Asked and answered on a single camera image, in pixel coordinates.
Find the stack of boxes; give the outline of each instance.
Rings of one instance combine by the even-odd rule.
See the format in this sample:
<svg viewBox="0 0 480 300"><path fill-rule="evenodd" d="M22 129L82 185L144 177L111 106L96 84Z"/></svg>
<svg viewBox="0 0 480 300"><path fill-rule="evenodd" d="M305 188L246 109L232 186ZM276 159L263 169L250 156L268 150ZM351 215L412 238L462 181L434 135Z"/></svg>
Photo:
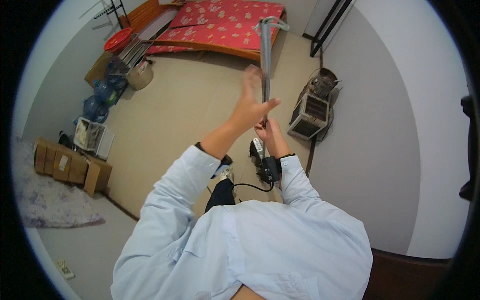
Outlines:
<svg viewBox="0 0 480 300"><path fill-rule="evenodd" d="M112 166L87 154L39 137L35 143L35 172L52 176L55 180L82 184L93 197L95 191L107 188Z"/></svg>

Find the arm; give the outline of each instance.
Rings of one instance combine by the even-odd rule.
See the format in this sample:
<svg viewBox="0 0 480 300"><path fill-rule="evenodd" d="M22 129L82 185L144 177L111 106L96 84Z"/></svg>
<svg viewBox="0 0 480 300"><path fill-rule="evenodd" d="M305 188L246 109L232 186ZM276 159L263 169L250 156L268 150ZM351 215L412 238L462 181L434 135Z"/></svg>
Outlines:
<svg viewBox="0 0 480 300"><path fill-rule="evenodd" d="M280 158L292 154L275 119L268 119L265 127L261 123L257 123L254 129L258 137L265 143L271 156ZM282 175L278 188L284 204L291 205L305 212L308 212L309 208L314 204L330 205L320 199L319 194L312 187L310 180L303 171L297 156L282 158L280 159L280 164L282 166Z"/></svg>
<svg viewBox="0 0 480 300"><path fill-rule="evenodd" d="M256 102L253 88L258 74L258 68L247 68L242 95L231 117L200 142L205 152L189 147L155 183L140 210L140 220L115 264L114 282L180 239L193 221L192 205L220 165L220 159L240 135L279 104L277 99Z"/></svg>
<svg viewBox="0 0 480 300"><path fill-rule="evenodd" d="M268 119L265 128L259 123L254 128L258 137L265 143L270 155L279 158L292 154L275 119ZM297 156L280 159L280 165L282 166L282 175L279 192L283 203L316 219L329 219L338 231L354 241L371 261L372 252L363 223L320 199L320 195L310 184Z"/></svg>

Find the red plastic basin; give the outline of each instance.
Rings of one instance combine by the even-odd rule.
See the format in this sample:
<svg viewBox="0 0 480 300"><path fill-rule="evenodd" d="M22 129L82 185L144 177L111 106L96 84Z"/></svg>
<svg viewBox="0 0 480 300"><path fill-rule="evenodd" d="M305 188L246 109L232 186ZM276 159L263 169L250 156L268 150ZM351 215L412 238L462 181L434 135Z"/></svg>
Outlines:
<svg viewBox="0 0 480 300"><path fill-rule="evenodd" d="M130 27L122 29L114 34L103 46L103 50L108 52L118 52L130 43L132 29Z"/></svg>

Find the shoe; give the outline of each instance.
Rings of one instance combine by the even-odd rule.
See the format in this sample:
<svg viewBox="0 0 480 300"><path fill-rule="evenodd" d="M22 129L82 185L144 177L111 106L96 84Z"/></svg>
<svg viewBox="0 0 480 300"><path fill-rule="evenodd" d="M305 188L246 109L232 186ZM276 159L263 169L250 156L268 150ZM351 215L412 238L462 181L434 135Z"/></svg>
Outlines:
<svg viewBox="0 0 480 300"><path fill-rule="evenodd" d="M220 173L220 181L228 178L233 182L233 176L233 167L232 165L229 165Z"/></svg>

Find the wooden bed frame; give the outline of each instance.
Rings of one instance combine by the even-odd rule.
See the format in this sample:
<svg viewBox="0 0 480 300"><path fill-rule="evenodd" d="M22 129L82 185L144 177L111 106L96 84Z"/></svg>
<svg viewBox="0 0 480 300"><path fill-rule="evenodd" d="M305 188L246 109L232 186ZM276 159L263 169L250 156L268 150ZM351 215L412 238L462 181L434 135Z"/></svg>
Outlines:
<svg viewBox="0 0 480 300"><path fill-rule="evenodd" d="M169 4L158 4L158 0L148 0L147 2L141 4L139 7L135 8L131 13L129 13L128 20L130 25L128 25L127 20L124 16L120 16L120 21L124 27L131 27L134 33L142 31L151 21L156 17L161 15L167 10L180 10L186 2L179 0L173 0ZM287 17L287 12L284 10L280 18L285 20ZM275 43L276 37L278 35L279 28L275 28L272 35L272 46ZM251 60L260 61L260 51L258 50L247 50L241 48L233 48L228 46L220 46L208 43L198 43L198 42L189 42L189 41L158 41L158 40L146 40L145 42L153 43L152 46L180 46L180 47L190 47L199 51L214 51L221 52L226 54L231 54Z"/></svg>

